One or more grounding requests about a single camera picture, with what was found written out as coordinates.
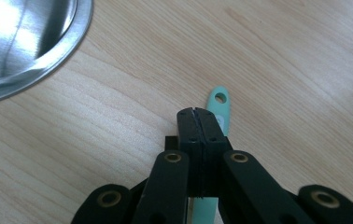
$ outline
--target shiny metal surface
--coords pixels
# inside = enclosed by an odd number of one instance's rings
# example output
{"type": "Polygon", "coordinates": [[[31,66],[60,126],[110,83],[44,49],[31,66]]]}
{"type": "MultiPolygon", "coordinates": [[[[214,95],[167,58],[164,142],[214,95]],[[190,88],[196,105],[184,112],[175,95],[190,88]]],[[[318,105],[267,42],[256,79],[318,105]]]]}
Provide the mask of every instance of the shiny metal surface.
{"type": "Polygon", "coordinates": [[[36,83],[78,45],[92,0],[0,0],[0,99],[36,83]]]}

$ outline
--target wooden table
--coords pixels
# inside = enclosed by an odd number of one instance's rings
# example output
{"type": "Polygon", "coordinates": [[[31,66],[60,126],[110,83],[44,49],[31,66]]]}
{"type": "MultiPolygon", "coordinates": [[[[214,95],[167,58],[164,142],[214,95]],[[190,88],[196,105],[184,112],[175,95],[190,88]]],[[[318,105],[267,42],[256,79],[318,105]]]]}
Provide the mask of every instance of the wooden table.
{"type": "Polygon", "coordinates": [[[0,102],[0,223],[69,223],[94,189],[136,185],[218,85],[235,149],[353,201],[353,0],[94,4],[75,54],[0,102]]]}

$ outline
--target teal handle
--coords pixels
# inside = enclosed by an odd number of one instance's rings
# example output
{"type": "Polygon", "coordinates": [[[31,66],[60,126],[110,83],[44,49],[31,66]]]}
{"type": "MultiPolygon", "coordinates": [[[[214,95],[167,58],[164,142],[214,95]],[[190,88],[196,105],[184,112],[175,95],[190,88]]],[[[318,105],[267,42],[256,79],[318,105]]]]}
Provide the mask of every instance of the teal handle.
{"type": "MultiPolygon", "coordinates": [[[[226,88],[216,87],[211,91],[206,109],[214,113],[219,127],[225,136],[229,133],[230,123],[230,99],[226,88]]],[[[192,224],[212,224],[214,223],[217,210],[218,198],[196,198],[194,199],[192,224]]]]}
{"type": "Polygon", "coordinates": [[[229,134],[230,123],[230,99],[227,89],[218,86],[212,90],[206,104],[206,109],[214,113],[223,134],[227,136],[229,134]]]}

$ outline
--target metal bowl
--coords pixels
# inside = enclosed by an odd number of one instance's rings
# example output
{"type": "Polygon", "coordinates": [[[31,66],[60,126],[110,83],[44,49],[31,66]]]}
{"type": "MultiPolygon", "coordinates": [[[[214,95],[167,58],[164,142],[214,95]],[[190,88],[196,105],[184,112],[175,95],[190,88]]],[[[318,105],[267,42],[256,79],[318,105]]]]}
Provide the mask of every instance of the metal bowl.
{"type": "Polygon", "coordinates": [[[0,99],[48,75],[78,46],[92,0],[0,0],[0,99]]]}

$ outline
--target hanging hole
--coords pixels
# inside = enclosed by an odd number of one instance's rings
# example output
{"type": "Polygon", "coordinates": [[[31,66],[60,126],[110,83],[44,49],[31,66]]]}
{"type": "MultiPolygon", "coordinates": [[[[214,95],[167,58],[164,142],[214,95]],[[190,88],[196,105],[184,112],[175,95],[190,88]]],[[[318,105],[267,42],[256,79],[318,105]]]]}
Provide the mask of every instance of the hanging hole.
{"type": "Polygon", "coordinates": [[[164,224],[167,219],[161,213],[152,214],[149,218],[150,224],[164,224]]]}
{"type": "Polygon", "coordinates": [[[311,198],[320,205],[327,208],[338,208],[340,206],[339,200],[333,197],[331,194],[322,191],[316,190],[311,192],[311,198]]]}
{"type": "Polygon", "coordinates": [[[220,92],[215,95],[215,100],[217,100],[221,104],[224,104],[224,103],[226,103],[227,98],[226,98],[225,94],[220,92]]]}
{"type": "Polygon", "coordinates": [[[248,161],[248,157],[244,154],[241,153],[234,153],[231,156],[232,161],[236,161],[236,162],[247,162],[248,161]]]}
{"type": "Polygon", "coordinates": [[[179,162],[180,160],[182,160],[182,157],[176,153],[169,153],[165,155],[164,158],[169,162],[179,162]]]}
{"type": "Polygon", "coordinates": [[[97,198],[97,203],[101,207],[111,207],[118,204],[121,200],[121,194],[115,190],[109,190],[101,193],[97,198]]]}
{"type": "Polygon", "coordinates": [[[298,220],[296,220],[296,218],[290,214],[284,214],[279,218],[279,221],[282,224],[297,224],[298,220]]]}

